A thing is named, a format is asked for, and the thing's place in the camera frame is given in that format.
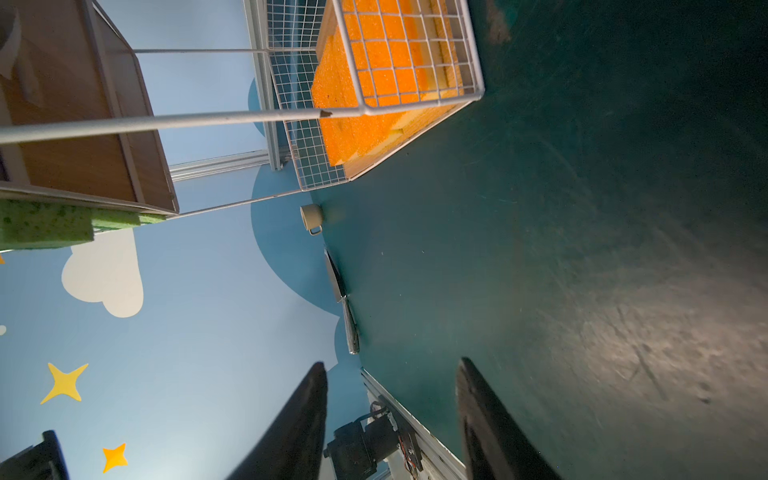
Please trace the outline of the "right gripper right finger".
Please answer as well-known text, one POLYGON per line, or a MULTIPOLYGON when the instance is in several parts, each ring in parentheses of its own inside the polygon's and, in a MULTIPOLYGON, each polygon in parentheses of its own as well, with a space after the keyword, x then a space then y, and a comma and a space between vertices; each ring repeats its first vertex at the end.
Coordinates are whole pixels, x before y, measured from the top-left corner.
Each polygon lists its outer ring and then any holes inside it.
POLYGON ((463 358, 456 397, 466 477, 469 479, 558 479, 529 442, 474 363, 463 358))

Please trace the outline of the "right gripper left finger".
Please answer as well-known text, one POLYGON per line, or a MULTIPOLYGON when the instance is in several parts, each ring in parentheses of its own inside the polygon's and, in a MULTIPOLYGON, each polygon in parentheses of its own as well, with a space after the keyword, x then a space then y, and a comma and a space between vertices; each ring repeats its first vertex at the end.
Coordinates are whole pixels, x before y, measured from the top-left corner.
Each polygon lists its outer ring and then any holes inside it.
POLYGON ((317 479, 327 416, 328 382, 317 362, 294 390, 257 445, 229 475, 231 479, 317 479))

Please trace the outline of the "green sponge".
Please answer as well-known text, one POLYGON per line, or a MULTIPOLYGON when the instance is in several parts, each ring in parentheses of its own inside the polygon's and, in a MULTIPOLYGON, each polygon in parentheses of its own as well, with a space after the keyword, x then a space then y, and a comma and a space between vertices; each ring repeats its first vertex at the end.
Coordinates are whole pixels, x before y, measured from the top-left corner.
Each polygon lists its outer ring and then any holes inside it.
POLYGON ((1 249, 55 249, 94 240, 97 232, 132 229, 164 215, 23 200, 1 200, 1 249))

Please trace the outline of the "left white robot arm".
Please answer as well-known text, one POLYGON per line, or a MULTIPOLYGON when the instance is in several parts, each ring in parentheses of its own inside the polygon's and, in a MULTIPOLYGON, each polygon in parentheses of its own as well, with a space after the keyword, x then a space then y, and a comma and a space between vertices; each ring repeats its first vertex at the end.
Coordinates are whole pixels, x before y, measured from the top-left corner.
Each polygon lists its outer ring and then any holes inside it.
POLYGON ((368 424, 359 420, 337 429, 323 456, 331 460, 336 479, 364 480, 398 448, 398 433, 389 416, 382 415, 368 424))

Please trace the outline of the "white wire wooden shelf rack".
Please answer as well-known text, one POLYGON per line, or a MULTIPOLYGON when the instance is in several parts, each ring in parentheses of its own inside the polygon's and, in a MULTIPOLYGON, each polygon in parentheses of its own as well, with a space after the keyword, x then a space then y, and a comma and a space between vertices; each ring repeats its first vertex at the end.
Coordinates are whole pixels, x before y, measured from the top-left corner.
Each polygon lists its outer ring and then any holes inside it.
POLYGON ((344 1, 5 1, 1 197, 174 216, 185 166, 291 166, 303 191, 355 180, 485 90, 458 6, 472 91, 379 160, 332 166, 311 86, 344 1))

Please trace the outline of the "orange sponge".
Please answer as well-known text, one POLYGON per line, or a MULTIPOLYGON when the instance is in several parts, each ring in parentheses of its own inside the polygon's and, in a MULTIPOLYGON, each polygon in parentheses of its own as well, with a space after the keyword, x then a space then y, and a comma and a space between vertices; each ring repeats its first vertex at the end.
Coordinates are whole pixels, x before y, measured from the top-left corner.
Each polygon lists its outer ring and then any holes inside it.
POLYGON ((453 1, 344 1, 330 13, 311 86, 318 109, 387 108, 322 119, 334 166, 379 160, 453 110, 472 91, 458 6, 453 1))

